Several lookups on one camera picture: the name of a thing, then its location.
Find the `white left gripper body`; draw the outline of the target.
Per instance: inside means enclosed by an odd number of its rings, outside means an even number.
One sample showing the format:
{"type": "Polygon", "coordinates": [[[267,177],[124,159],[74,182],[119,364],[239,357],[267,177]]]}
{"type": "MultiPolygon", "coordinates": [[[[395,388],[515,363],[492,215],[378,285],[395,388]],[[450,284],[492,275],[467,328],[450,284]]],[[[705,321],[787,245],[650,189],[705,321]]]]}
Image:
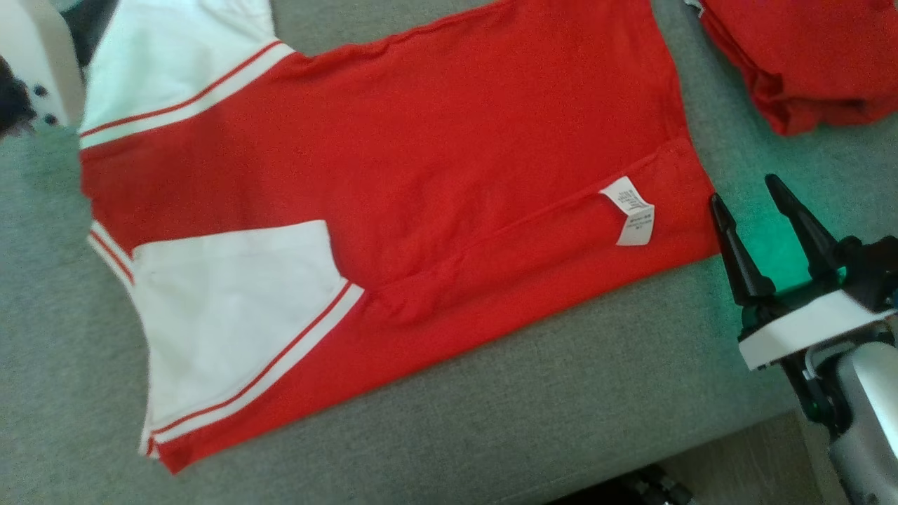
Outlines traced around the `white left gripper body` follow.
{"type": "Polygon", "coordinates": [[[1,3],[2,128],[76,127],[86,87],[76,45],[48,1],[1,3]]]}

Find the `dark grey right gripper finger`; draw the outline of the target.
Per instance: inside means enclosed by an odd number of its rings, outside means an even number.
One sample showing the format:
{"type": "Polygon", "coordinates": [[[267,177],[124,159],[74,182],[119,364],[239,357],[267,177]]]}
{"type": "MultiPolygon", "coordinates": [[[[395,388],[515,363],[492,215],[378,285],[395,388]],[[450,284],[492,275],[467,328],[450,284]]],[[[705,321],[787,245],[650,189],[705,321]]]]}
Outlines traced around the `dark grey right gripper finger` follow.
{"type": "Polygon", "coordinates": [[[710,215],[735,304],[747,307],[774,295],[772,279],[761,274],[737,232],[737,221],[718,193],[710,197],[710,215]]]}
{"type": "Polygon", "coordinates": [[[777,175],[766,175],[765,185],[777,211],[791,224],[805,253],[808,273],[812,279],[831,277],[843,265],[835,255],[838,244],[833,234],[792,192],[777,175]]]}

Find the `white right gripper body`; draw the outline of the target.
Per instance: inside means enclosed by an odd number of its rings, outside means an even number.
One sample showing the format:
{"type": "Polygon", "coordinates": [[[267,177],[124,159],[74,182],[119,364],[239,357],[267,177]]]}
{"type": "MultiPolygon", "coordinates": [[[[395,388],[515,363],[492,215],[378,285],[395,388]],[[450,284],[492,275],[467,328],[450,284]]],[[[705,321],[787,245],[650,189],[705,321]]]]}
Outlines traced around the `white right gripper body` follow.
{"type": "Polygon", "coordinates": [[[788,290],[737,293],[737,306],[743,310],[738,348],[744,364],[760,370],[895,316],[891,293],[873,291],[872,300],[864,304],[863,288],[851,283],[846,273],[835,273],[788,290]]]}

